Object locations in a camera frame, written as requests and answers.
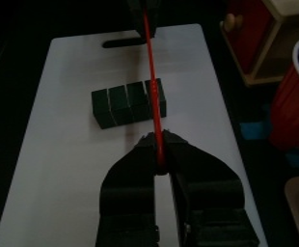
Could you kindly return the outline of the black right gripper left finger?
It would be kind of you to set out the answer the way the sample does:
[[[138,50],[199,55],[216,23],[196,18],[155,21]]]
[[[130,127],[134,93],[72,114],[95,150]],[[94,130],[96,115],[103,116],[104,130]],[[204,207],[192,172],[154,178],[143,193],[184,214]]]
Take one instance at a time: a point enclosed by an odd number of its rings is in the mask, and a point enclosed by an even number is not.
[[[152,133],[112,165],[99,193],[95,247],[159,247]]]

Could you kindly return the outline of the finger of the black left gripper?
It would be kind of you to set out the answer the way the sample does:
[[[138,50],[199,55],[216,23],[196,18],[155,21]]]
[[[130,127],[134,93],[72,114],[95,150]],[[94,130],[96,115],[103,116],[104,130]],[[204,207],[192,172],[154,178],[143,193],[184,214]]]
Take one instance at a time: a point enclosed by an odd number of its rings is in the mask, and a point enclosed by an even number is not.
[[[146,36],[146,28],[144,28],[146,0],[128,0],[128,5],[130,5],[135,30],[139,36],[144,37]]]
[[[162,5],[162,0],[147,0],[147,16],[148,16],[151,37],[155,37],[156,34],[160,5]]]

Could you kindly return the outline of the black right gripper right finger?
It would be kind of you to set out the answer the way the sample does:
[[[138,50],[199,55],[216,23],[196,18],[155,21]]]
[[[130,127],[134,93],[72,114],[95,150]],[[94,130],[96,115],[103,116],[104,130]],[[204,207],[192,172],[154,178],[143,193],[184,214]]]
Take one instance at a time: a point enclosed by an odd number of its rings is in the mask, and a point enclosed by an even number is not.
[[[238,174],[170,131],[164,143],[180,247],[259,247]]]

